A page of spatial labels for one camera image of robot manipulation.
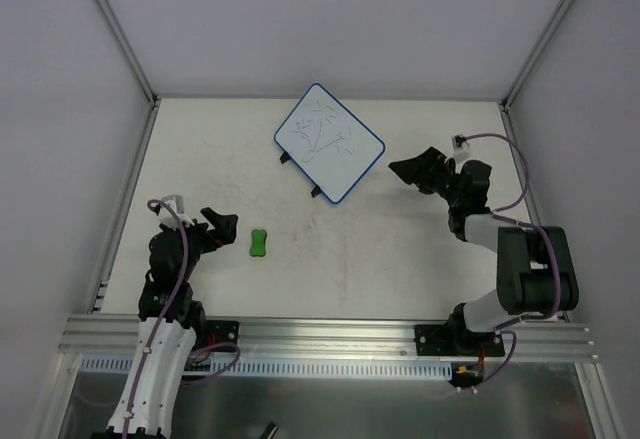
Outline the blue framed whiteboard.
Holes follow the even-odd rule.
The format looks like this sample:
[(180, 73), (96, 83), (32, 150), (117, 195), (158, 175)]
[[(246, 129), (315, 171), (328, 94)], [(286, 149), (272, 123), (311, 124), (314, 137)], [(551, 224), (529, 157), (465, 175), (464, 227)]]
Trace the blue framed whiteboard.
[(276, 129), (274, 142), (334, 205), (386, 152), (384, 141), (319, 83)]

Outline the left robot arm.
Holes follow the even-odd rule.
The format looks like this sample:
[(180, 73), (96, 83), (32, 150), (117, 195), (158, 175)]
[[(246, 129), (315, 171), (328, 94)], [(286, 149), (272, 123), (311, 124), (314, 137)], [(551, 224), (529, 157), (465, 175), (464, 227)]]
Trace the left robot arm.
[(191, 385), (233, 368), (240, 348), (213, 343), (204, 307), (193, 299), (189, 278), (205, 254), (235, 242), (238, 216), (200, 210), (202, 222), (189, 218), (176, 197), (151, 199), (160, 232), (149, 241), (149, 269), (138, 301), (136, 348), (125, 386), (106, 430), (94, 438), (169, 438), (184, 369), (190, 358), (232, 351), (230, 362)]

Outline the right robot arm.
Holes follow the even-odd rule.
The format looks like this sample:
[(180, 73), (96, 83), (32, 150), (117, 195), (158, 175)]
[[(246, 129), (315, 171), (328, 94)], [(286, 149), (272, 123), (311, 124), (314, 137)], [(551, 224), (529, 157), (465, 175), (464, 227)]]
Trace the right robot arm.
[(571, 311), (579, 288), (565, 231), (502, 217), (487, 205), (490, 165), (456, 165), (434, 147), (390, 163), (406, 184), (438, 195), (448, 206), (450, 232), (496, 255), (496, 285), (482, 297), (458, 304), (441, 325), (414, 328), (420, 356), (501, 357), (510, 326)]

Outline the green whiteboard eraser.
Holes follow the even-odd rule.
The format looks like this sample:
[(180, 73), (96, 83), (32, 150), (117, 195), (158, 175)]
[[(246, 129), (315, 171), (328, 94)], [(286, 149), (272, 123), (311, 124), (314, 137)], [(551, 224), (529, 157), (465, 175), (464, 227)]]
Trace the green whiteboard eraser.
[(251, 257), (264, 257), (267, 253), (268, 233), (265, 229), (253, 229), (251, 231), (251, 245), (249, 254)]

